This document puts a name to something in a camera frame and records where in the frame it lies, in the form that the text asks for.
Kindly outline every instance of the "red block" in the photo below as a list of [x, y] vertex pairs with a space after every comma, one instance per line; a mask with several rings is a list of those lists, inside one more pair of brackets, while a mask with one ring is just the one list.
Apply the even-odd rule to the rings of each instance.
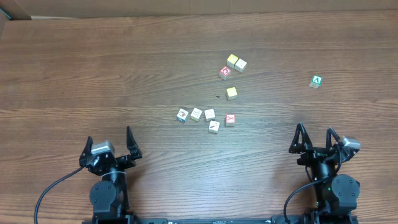
[[232, 71], [227, 66], [224, 66], [220, 70], [220, 77], [223, 78], [223, 80], [226, 80], [228, 78], [228, 76], [231, 74], [231, 72]]
[[236, 123], [236, 115], [235, 114], [226, 114], [225, 115], [225, 126], [234, 126]]

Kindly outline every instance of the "cube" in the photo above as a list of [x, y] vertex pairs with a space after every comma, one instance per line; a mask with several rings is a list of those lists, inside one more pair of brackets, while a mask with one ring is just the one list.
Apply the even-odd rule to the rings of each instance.
[[234, 68], [235, 67], [235, 63], [238, 61], [238, 57], [231, 54], [228, 59], [226, 60], [226, 64], [231, 67]]
[[202, 113], [201, 110], [199, 110], [198, 108], [194, 108], [191, 113], [191, 119], [195, 121], [200, 121], [201, 113]]
[[220, 127], [220, 122], [210, 121], [209, 132], [218, 133], [218, 128]]
[[211, 121], [216, 119], [216, 114], [214, 113], [214, 109], [205, 110], [206, 121]]
[[243, 70], [246, 68], [247, 65], [248, 65], [247, 62], [245, 62], [242, 59], [239, 59], [238, 62], [236, 62], [235, 64], [235, 69], [238, 70], [239, 72], [243, 72]]
[[223, 78], [223, 80], [226, 80], [231, 73], [232, 73], [232, 71], [227, 66], [224, 66], [220, 70], [220, 77]]
[[177, 119], [179, 119], [182, 122], [186, 122], [187, 116], [188, 116], [188, 111], [186, 111], [184, 109], [180, 109], [180, 111], [177, 114]]
[[310, 83], [310, 87], [319, 88], [321, 86], [321, 84], [322, 84], [322, 80], [323, 80], [322, 77], [314, 75], [312, 77], [312, 82]]
[[228, 100], [233, 100], [238, 97], [238, 93], [236, 92], [235, 87], [226, 89], [226, 96]]
[[225, 126], [235, 126], [236, 123], [236, 115], [235, 114], [226, 114], [225, 115]]

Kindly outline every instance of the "wooden table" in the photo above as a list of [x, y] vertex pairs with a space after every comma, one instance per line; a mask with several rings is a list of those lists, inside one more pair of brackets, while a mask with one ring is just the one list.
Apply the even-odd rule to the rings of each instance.
[[[282, 214], [308, 183], [288, 148], [302, 121], [362, 148], [341, 174], [361, 183], [361, 223], [398, 218], [398, 12], [125, 17], [7, 22], [0, 41], [0, 222], [32, 223], [36, 201], [78, 167], [87, 136], [126, 154], [126, 126], [144, 158], [127, 171], [140, 217]], [[230, 54], [248, 62], [226, 81]], [[324, 78], [319, 89], [308, 85]], [[238, 98], [225, 91], [236, 87]], [[175, 116], [214, 108], [233, 128]], [[100, 177], [84, 170], [44, 198], [40, 223], [81, 223]], [[312, 190], [288, 214], [315, 206]]]

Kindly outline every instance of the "wooden block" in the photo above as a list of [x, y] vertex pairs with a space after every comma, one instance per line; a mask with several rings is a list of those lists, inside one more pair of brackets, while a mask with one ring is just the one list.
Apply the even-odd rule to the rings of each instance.
[[227, 66], [224, 66], [220, 70], [220, 77], [223, 78], [223, 80], [226, 80], [231, 73], [232, 73], [232, 71]]
[[319, 88], [321, 86], [321, 84], [322, 84], [322, 81], [323, 81], [322, 77], [314, 75], [312, 77], [312, 82], [310, 83], [310, 87]]
[[228, 59], [226, 60], [226, 64], [231, 67], [234, 68], [235, 67], [235, 63], [238, 61], [238, 57], [231, 54]]
[[243, 72], [243, 70], [246, 68], [247, 65], [248, 65], [247, 62], [245, 62], [242, 59], [239, 59], [238, 62], [236, 62], [235, 64], [235, 69], [238, 70], [239, 72]]
[[238, 92], [236, 92], [235, 87], [226, 89], [226, 96], [228, 100], [233, 100], [238, 97]]
[[205, 110], [206, 121], [211, 121], [216, 119], [216, 114], [214, 113], [214, 109]]
[[184, 109], [180, 109], [180, 111], [177, 114], [177, 119], [179, 119], [182, 122], [186, 122], [187, 116], [188, 116], [188, 111], [186, 111]]
[[236, 115], [235, 114], [226, 114], [225, 115], [225, 126], [235, 126], [236, 123]]
[[220, 127], [220, 122], [210, 121], [209, 132], [218, 133], [218, 128]]
[[191, 113], [191, 119], [195, 121], [200, 121], [201, 113], [202, 113], [201, 110], [199, 110], [198, 108], [194, 108]]

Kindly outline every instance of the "wood grain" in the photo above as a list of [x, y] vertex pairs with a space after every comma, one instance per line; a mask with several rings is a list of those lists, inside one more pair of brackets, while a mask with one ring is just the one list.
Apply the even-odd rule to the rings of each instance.
[[[0, 223], [32, 223], [42, 191], [78, 167], [87, 136], [127, 153], [130, 125], [144, 158], [128, 170], [140, 217], [244, 218], [282, 214], [307, 183], [287, 152], [302, 121], [357, 137], [341, 169], [361, 182], [361, 223], [398, 215], [398, 13], [311, 12], [7, 22], [0, 41]], [[248, 62], [223, 81], [229, 54]], [[324, 78], [319, 89], [308, 86]], [[227, 101], [235, 86], [238, 98]], [[233, 128], [175, 119], [214, 108]], [[41, 223], [81, 223], [99, 177], [86, 170], [52, 189]], [[288, 213], [314, 206], [311, 190]]]

